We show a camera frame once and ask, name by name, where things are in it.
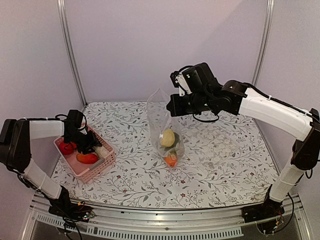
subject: plastic basket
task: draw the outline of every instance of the plastic basket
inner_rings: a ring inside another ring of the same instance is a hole
[[[63,157],[63,159],[68,164],[69,168],[72,170],[74,176],[77,179],[80,179],[82,182],[87,183],[89,180],[91,180],[96,175],[100,174],[105,168],[110,166],[115,160],[116,155],[115,151],[112,146],[110,146],[106,141],[100,137],[96,131],[94,131],[90,126],[88,127],[88,131],[93,131],[96,135],[99,142],[102,144],[104,148],[106,148],[109,152],[109,154],[103,159],[99,159],[97,162],[93,164],[84,164],[77,160],[77,154],[78,151],[75,151],[74,153],[70,155],[63,155],[59,149],[59,144],[63,142],[63,137],[58,137],[56,140],[54,140],[54,145],[56,149],[59,151],[60,155]]]

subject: white wall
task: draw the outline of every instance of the white wall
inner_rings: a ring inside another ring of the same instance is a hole
[[[267,8],[256,0],[66,1],[70,35],[89,102],[136,101],[170,73],[207,62],[222,84],[253,77]]]
[[[320,1],[275,2],[258,88],[297,107],[320,111]],[[294,138],[264,123],[261,126],[283,168]],[[302,179],[298,192],[314,239],[319,239],[319,166],[315,167],[312,179]]]
[[[0,128],[5,119],[54,117],[80,108],[56,0],[5,0],[0,7]],[[47,172],[58,156],[52,139],[32,144]],[[17,240],[33,191],[0,164],[0,239]]]

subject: clear plastic bag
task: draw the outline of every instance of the clear plastic bag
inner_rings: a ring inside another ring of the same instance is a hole
[[[185,146],[178,120],[166,109],[169,101],[170,97],[159,88],[149,97],[146,111],[151,144],[169,166],[175,167],[185,153]]]

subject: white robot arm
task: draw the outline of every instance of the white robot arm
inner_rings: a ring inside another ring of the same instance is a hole
[[[307,170],[312,170],[317,164],[320,151],[318,111],[294,107],[264,94],[249,83],[230,80],[220,85],[206,63],[183,67],[173,72],[170,78],[173,85],[179,88],[179,94],[171,95],[166,106],[173,117],[194,116],[203,111],[211,111],[217,116],[220,111],[226,111],[261,120],[296,138],[292,157],[268,189],[264,202],[242,208],[245,222],[284,213],[282,201],[288,192]]]
[[[64,120],[59,118],[7,119],[0,134],[0,163],[17,174],[28,188],[41,191],[49,200],[49,213],[71,222],[87,221],[94,216],[90,206],[71,203],[67,189],[55,183],[32,159],[30,141],[49,137],[64,137],[65,143],[73,142],[80,153],[92,153],[101,146],[95,134],[81,128],[83,113],[70,110]]]

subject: zip tie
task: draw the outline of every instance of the zip tie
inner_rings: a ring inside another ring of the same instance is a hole
[[[46,175],[44,175],[44,178],[42,180],[42,183],[40,184],[40,186],[36,189],[36,191],[40,190],[41,191],[41,188],[43,186],[43,184],[45,183],[45,180],[46,180]]]

